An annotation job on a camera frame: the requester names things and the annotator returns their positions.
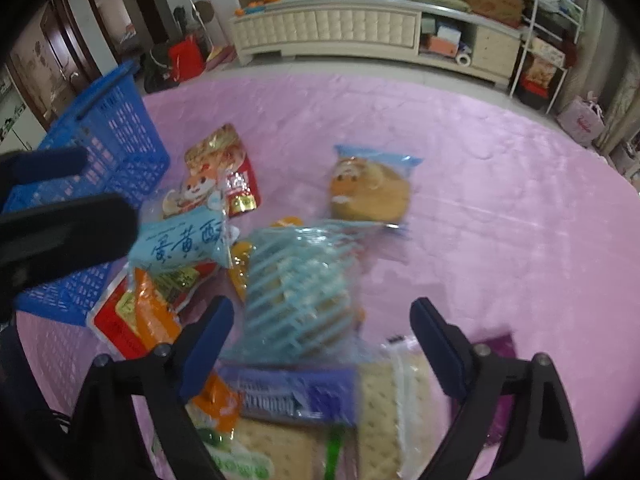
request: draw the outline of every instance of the blue plastic basket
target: blue plastic basket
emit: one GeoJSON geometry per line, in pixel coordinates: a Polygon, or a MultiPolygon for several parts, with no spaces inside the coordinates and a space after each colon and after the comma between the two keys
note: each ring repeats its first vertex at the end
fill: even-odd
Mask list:
{"type": "MultiPolygon", "coordinates": [[[[117,192],[134,208],[151,193],[169,167],[156,128],[133,81],[138,66],[127,61],[94,81],[51,127],[39,150],[84,146],[82,175],[18,186],[4,212],[117,192]]],[[[84,325],[100,298],[111,264],[75,272],[21,294],[16,307],[56,321],[84,325]]]]}

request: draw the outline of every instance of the white cabinet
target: white cabinet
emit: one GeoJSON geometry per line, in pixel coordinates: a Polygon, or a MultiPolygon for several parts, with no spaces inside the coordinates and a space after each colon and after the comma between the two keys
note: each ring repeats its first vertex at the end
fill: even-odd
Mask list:
{"type": "Polygon", "coordinates": [[[24,151],[24,144],[20,142],[13,130],[9,130],[2,142],[0,142],[0,154],[14,152],[15,150],[24,151]]]}
{"type": "Polygon", "coordinates": [[[40,122],[28,108],[15,121],[12,130],[28,150],[35,150],[47,134],[40,122]]]}

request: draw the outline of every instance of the wooden door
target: wooden door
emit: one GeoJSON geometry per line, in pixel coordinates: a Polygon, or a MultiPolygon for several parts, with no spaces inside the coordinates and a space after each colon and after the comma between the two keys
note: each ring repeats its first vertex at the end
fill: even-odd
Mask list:
{"type": "Polygon", "coordinates": [[[40,21],[40,28],[49,42],[60,73],[71,85],[76,95],[80,94],[90,85],[91,79],[82,67],[78,53],[74,49],[52,2],[47,4],[40,21]]]}

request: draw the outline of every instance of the tiled floor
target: tiled floor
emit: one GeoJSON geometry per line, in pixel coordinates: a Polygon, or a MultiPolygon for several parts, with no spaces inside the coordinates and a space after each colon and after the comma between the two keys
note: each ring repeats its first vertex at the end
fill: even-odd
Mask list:
{"type": "Polygon", "coordinates": [[[482,101],[491,103],[514,113],[528,117],[549,128],[557,130],[558,124],[552,115],[546,116],[542,112],[532,110],[522,104],[517,98],[510,99],[507,92],[495,89],[494,85],[462,74],[439,70],[436,68],[412,65],[403,62],[393,62],[375,59],[348,57],[297,57],[296,59],[282,59],[280,56],[257,57],[247,66],[240,66],[237,61],[231,63],[224,70],[205,72],[198,78],[183,84],[192,84],[211,78],[227,78],[238,75],[260,77],[289,73],[340,73],[346,75],[361,75],[382,77],[407,81],[431,86],[450,92],[457,92],[482,101]]]}

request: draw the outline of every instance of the basket handle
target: basket handle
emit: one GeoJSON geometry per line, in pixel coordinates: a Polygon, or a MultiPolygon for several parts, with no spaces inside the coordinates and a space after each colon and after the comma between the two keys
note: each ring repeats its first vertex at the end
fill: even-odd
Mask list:
{"type": "Polygon", "coordinates": [[[105,85],[104,88],[101,88],[99,92],[96,92],[96,94],[91,99],[89,99],[89,102],[87,102],[82,108],[80,108],[80,111],[76,114],[76,120],[81,121],[82,119],[84,119],[85,115],[89,113],[89,110],[93,108],[94,105],[108,92],[110,92],[111,89],[116,85],[116,83],[121,81],[121,79],[125,78],[126,76],[130,75],[132,72],[135,72],[138,68],[138,64],[135,62],[130,62],[128,63],[128,65],[129,67],[126,70],[122,70],[119,74],[116,74],[108,86],[105,85]]]}

